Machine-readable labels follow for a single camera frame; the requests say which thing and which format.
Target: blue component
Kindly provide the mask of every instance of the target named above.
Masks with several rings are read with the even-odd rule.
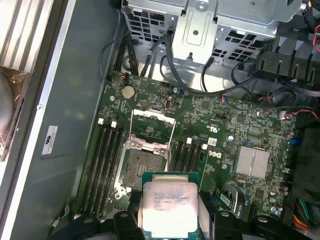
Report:
[[[251,146],[251,142],[248,140],[248,141],[246,141],[245,143],[244,143],[244,146],[246,146],[246,147],[250,147]]]
[[[212,196],[212,197],[211,197],[211,200],[212,200],[213,203],[216,203],[217,197],[216,197],[216,196]]]
[[[290,139],[289,144],[293,146],[301,146],[302,140],[300,138],[294,137]]]

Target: colorful wires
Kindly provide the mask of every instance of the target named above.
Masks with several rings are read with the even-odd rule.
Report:
[[[295,210],[294,214],[292,216],[292,223],[304,230],[304,231],[309,231],[310,230],[310,215],[306,206],[305,201],[302,199],[298,198],[296,203],[295,203]]]
[[[320,47],[317,46],[317,31],[319,30],[320,25],[316,26],[316,28],[314,29],[314,34],[313,34],[313,46],[315,47],[315,50],[317,50],[318,52],[320,52]]]
[[[285,117],[287,119],[291,118],[293,115],[298,115],[299,113],[311,113],[316,119],[319,119],[318,115],[312,111],[312,110],[308,110],[308,109],[301,109],[299,111],[293,111],[293,112],[290,112],[288,114],[285,115]]]

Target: chip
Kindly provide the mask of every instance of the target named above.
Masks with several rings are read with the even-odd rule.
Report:
[[[210,102],[209,101],[203,101],[202,102],[202,105],[201,105],[201,108],[204,109],[204,110],[208,110],[210,107]]]
[[[255,190],[255,197],[256,197],[257,199],[262,199],[262,198],[264,197],[264,195],[265,195],[265,191],[264,191],[264,190],[262,190],[262,189],[260,189],[260,188],[257,188],[257,189]]]
[[[242,115],[242,114],[239,114],[238,117],[237,117],[237,119],[236,119],[236,121],[237,121],[238,123],[242,123],[242,124],[245,123],[245,120],[246,120],[246,116],[245,116],[245,115]]]
[[[164,158],[160,155],[130,149],[124,185],[126,187],[141,190],[142,175],[144,172],[159,172]]]

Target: black cable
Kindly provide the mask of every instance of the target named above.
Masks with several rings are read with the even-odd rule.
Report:
[[[309,109],[309,110],[315,110],[314,108],[312,107],[309,107],[309,106],[303,106],[303,105],[298,105],[298,106],[293,106],[293,105],[290,105],[290,106],[261,106],[261,105],[258,105],[257,103],[255,103],[254,101],[254,90],[256,88],[256,85],[258,83],[258,79],[255,80],[252,88],[251,88],[251,91],[250,91],[250,102],[256,107],[256,108],[259,108],[259,109],[266,109],[266,110],[277,110],[277,109]]]
[[[160,44],[162,44],[164,41],[165,41],[165,35],[164,36],[162,36],[158,41],[156,41],[154,44],[153,44],[153,46],[150,48],[150,54],[148,54],[147,56],[146,56],[146,60],[145,60],[145,64],[144,64],[144,67],[143,67],[143,69],[142,69],[142,71],[141,71],[141,74],[140,74],[140,76],[141,77],[144,77],[145,75],[146,75],[146,73],[147,73],[147,70],[148,70],[148,67],[149,67],[149,65],[150,65],[150,62],[151,62],[151,59],[152,59],[152,55],[153,55],[153,53],[154,53],[154,50],[156,49],[156,47],[157,46],[159,46]]]
[[[211,65],[214,63],[215,58],[212,56],[209,58],[209,60],[206,62],[206,64],[203,67],[203,70],[201,72],[201,84],[203,87],[203,90],[205,92],[208,92],[207,87],[206,87],[206,83],[205,83],[205,75],[206,75],[206,71],[208,68],[211,67]]]
[[[201,92],[201,91],[194,91],[194,90],[191,90],[190,88],[188,88],[186,86],[186,84],[182,81],[182,79],[180,78],[176,68],[175,68],[175,65],[174,65],[174,61],[173,61],[173,52],[172,52],[172,34],[168,32],[168,34],[166,35],[165,37],[165,51],[166,51],[166,54],[167,54],[167,61],[168,61],[168,64],[169,64],[169,68],[174,76],[174,78],[178,81],[178,83],[180,85],[182,85],[182,87],[184,88],[184,90],[189,93],[189,94],[192,94],[196,97],[209,97],[209,96],[216,96],[216,95],[222,95],[222,94],[226,94],[226,93],[229,93],[229,92],[232,92],[244,85],[246,85],[248,82],[252,81],[253,80],[253,77],[250,77],[248,78],[247,80],[239,83],[239,85],[235,85],[235,86],[232,86],[230,88],[227,88],[227,89],[224,89],[224,90],[220,90],[220,91],[214,91],[214,92]]]
[[[320,97],[320,91],[315,91],[306,87],[296,86],[294,85],[294,83],[287,82],[283,78],[279,78],[279,83],[293,92],[316,98]]]
[[[130,34],[129,31],[127,31],[126,33],[124,33],[123,35],[117,37],[116,39],[114,39],[113,41],[109,42],[107,45],[105,45],[102,50],[101,50],[101,53],[100,53],[100,74],[102,76],[102,79],[105,83],[107,84],[112,84],[108,79],[106,79],[106,76],[105,76],[105,73],[104,73],[104,70],[103,70],[103,59],[104,59],[104,54],[105,54],[105,51],[108,47],[110,47],[112,44],[114,44],[115,42],[121,40],[122,38],[124,38],[125,36],[127,36],[128,34]]]
[[[129,54],[130,70],[132,75],[139,76],[138,61],[131,35],[126,37],[126,47]]]

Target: red wire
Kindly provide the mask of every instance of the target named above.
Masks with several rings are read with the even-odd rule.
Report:
[[[319,117],[317,116],[317,114],[314,111],[311,111],[308,109],[301,109],[299,111],[291,112],[292,115],[297,115],[299,113],[311,113],[316,119],[319,119]]]
[[[294,223],[294,225],[296,225],[298,228],[304,230],[304,231],[307,231],[309,232],[309,229],[305,226],[302,226],[300,223],[298,223],[294,218],[292,219],[292,222]]]
[[[320,25],[316,26],[316,28],[314,29],[314,37],[313,37],[313,46],[316,48],[316,50],[318,52],[320,52],[320,47],[316,46],[316,40],[317,40],[317,30],[320,28]]]

